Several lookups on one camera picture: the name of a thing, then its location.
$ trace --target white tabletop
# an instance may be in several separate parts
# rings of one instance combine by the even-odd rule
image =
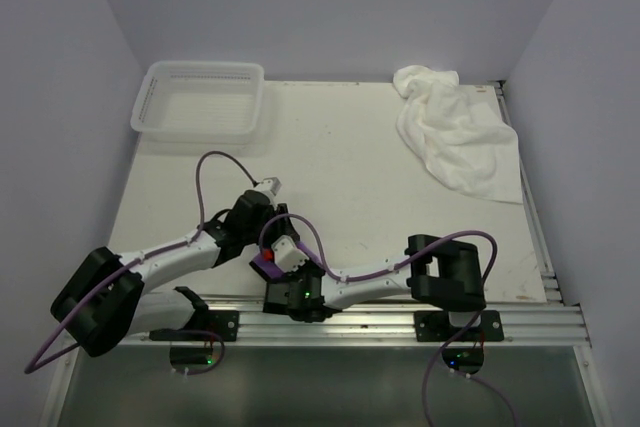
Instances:
[[[472,101],[486,101],[499,112],[493,87],[463,88]],[[391,84],[267,82],[264,95],[256,141],[223,148],[257,179],[280,178],[278,201],[315,224],[331,267],[401,253],[413,234],[479,229],[491,233],[499,245],[485,287],[487,301],[546,301],[524,207],[466,197],[427,173],[396,132],[403,99]],[[219,147],[159,144],[142,137],[110,248],[140,250],[193,229],[198,222],[196,162],[206,150]],[[231,207],[250,185],[227,160],[207,162],[202,182],[209,218]],[[306,228],[296,228],[313,247]],[[462,240],[478,245],[486,264],[488,244]],[[262,295],[264,282],[247,263],[256,252],[257,247],[248,247],[241,258],[170,286],[186,285],[200,294]]]

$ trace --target glass panel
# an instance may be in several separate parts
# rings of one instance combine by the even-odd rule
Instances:
[[[80,355],[62,427],[425,425],[420,385],[435,349],[230,346],[213,372],[171,374],[167,346]],[[594,426],[569,347],[489,348],[478,374],[523,426]],[[512,425],[502,400],[440,364],[429,381],[438,427]]]

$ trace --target white wall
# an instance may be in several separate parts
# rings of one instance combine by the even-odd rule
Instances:
[[[620,426],[640,425],[640,0],[554,0],[507,83],[540,218]]]
[[[22,369],[55,325],[56,292],[111,230],[141,69],[106,0],[0,12],[0,423],[32,426],[52,369]]]
[[[506,78],[552,0],[109,0],[143,68],[261,63],[268,78],[390,80],[408,64]]]

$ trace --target white cloth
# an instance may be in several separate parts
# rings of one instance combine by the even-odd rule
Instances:
[[[518,136],[486,102],[469,102],[457,72],[411,65],[393,85],[407,99],[398,132],[436,179],[472,197],[522,203]]]

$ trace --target black mounting bracket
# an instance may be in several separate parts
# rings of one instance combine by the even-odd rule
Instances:
[[[225,342],[235,342],[238,338],[240,313],[237,310],[209,310],[207,312],[208,330],[218,334]],[[149,333],[149,340],[164,342],[195,342],[203,341],[202,335],[193,335],[179,330],[155,330]]]
[[[443,310],[421,310],[413,314],[413,326],[418,342],[445,342],[450,339],[459,327],[449,323],[449,313]],[[472,327],[458,339],[458,342],[502,342],[504,331],[500,313],[497,310],[483,310],[480,325]]]

